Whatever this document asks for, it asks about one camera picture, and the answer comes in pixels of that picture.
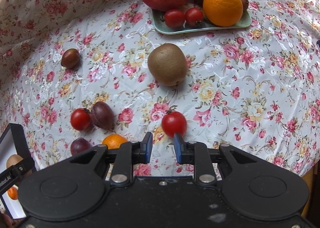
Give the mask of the person's left hand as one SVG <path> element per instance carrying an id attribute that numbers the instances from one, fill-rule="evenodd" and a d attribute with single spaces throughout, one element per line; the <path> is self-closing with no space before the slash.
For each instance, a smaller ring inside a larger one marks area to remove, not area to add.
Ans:
<path id="1" fill-rule="evenodd" d="M 0 228 L 14 228 L 12 219 L 6 214 L 0 213 Z"/>

